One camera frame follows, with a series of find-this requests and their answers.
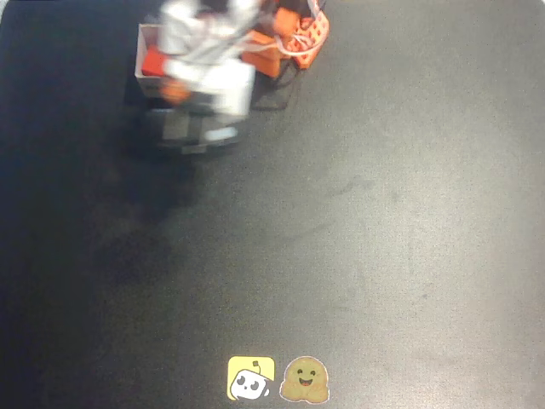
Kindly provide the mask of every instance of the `smiley face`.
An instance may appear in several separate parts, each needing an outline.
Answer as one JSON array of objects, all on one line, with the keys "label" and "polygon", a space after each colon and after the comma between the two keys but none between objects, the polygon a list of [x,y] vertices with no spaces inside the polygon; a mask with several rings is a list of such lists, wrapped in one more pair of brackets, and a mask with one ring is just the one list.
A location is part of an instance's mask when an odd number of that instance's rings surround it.
[{"label": "smiley face", "polygon": [[330,398],[328,381],[322,362],[312,356],[302,356],[286,368],[280,395],[290,402],[325,403]]}]

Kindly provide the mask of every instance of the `white cartoon character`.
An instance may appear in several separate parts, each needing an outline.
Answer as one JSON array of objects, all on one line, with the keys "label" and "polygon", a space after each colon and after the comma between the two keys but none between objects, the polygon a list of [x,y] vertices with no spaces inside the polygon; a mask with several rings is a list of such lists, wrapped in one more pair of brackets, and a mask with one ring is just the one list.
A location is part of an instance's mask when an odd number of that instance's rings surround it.
[{"label": "white cartoon character", "polygon": [[269,396],[271,380],[247,369],[240,371],[231,385],[231,395],[236,399],[256,400]]}]

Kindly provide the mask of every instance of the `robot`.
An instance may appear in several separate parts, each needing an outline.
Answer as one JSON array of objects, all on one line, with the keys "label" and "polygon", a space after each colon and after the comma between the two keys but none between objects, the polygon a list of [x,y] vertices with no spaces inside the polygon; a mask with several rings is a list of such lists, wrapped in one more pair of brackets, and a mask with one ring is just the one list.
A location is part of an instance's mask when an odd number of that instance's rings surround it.
[{"label": "robot", "polygon": [[[161,94],[173,107],[163,132],[184,133],[188,104],[205,112],[198,129],[192,130],[191,142],[184,146],[188,153],[237,140],[239,125],[249,115],[257,67],[241,55],[268,49],[289,55],[285,47],[300,20],[312,21],[320,11],[313,0],[224,1],[221,12],[199,0],[168,0],[160,10],[158,50],[165,56]],[[257,27],[275,41],[252,43]],[[305,52],[318,46],[308,43]]]},{"label": "robot", "polygon": [[231,394],[236,400],[256,400],[269,396],[271,380],[261,374],[240,371],[231,384]]}]

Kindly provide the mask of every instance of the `yellow sticker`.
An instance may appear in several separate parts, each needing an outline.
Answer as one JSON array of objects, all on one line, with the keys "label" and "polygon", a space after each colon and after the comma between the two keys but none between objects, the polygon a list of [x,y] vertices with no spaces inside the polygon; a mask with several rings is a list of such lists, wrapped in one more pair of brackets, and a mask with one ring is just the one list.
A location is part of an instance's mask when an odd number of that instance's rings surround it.
[{"label": "yellow sticker", "polygon": [[227,396],[230,400],[269,396],[274,367],[273,358],[266,356],[233,356],[227,366]]}]

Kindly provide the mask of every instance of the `black surface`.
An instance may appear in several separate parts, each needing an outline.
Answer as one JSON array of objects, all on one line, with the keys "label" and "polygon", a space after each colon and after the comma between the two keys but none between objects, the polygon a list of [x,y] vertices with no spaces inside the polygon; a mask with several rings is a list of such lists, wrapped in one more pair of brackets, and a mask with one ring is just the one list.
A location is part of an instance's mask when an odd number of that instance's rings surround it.
[{"label": "black surface", "polygon": [[543,4],[329,3],[286,109],[189,162],[123,109],[157,3],[4,12],[3,407],[227,407],[234,354],[316,355],[338,409],[543,407]]}]

